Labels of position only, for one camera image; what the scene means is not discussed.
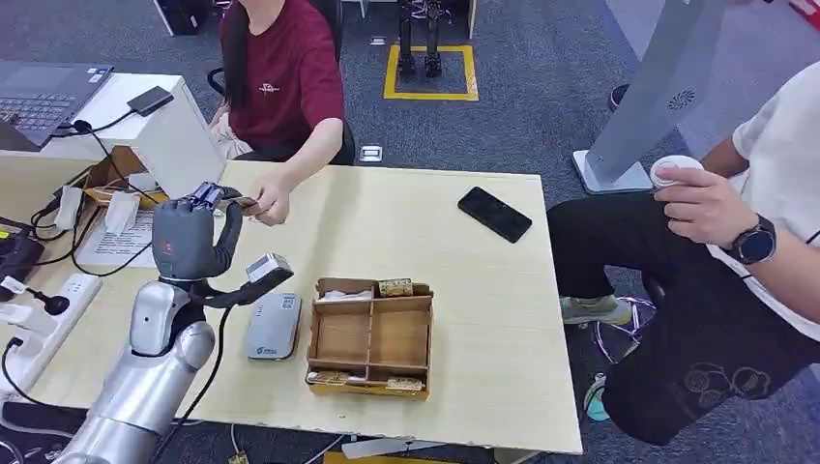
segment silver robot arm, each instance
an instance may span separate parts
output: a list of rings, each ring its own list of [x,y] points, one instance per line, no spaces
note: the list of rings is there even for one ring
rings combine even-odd
[[[204,306],[224,308],[221,328],[233,305],[250,304],[293,275],[284,259],[267,254],[246,269],[249,281],[239,290],[222,293],[208,286],[207,277],[230,267],[242,217],[229,200],[238,196],[207,183],[189,197],[157,207],[152,243],[160,279],[137,292],[120,359],[56,463],[155,462],[176,430],[171,421],[193,378],[214,351],[216,337]],[[213,213],[223,204],[227,221],[213,246]],[[216,375],[217,361],[205,388]]]

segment power strip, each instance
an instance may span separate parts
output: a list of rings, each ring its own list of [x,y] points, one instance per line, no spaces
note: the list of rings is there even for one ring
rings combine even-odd
[[[16,349],[9,352],[6,361],[6,368],[9,370],[9,376],[24,392],[28,392],[34,387],[37,379],[43,374],[45,367],[57,353],[63,340],[69,335],[73,329],[74,324],[79,320],[79,316],[85,312],[85,308],[100,291],[103,285],[103,280],[95,275],[87,274],[73,274],[71,275],[60,292],[57,294],[69,299],[69,308],[58,316],[53,316],[57,323],[56,329],[47,338],[42,340],[43,350],[35,357],[23,357],[17,353]],[[22,338],[23,346],[28,341],[30,334],[24,330],[18,330],[15,336]],[[6,378],[0,376],[0,392],[13,392],[12,386],[6,381]]]

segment man's hand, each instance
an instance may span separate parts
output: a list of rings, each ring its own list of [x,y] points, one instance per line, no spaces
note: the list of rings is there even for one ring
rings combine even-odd
[[[698,244],[729,249],[743,232],[757,224],[757,214],[718,174],[691,167],[659,169],[658,177],[681,184],[655,193],[672,220],[669,230]]]
[[[290,213],[290,188],[276,173],[256,179],[252,198],[257,204],[243,210],[245,216],[255,216],[266,225],[284,224]]]

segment laptop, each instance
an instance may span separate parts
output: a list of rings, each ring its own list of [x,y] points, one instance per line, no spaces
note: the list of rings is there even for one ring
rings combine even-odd
[[[111,65],[0,60],[0,150],[39,152],[114,69]]]

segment wristwatch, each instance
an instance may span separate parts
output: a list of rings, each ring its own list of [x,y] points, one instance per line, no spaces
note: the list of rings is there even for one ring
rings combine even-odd
[[[742,264],[760,263],[775,254],[775,225],[760,215],[757,215],[757,218],[757,225],[739,235],[732,242],[732,247],[724,250]]]

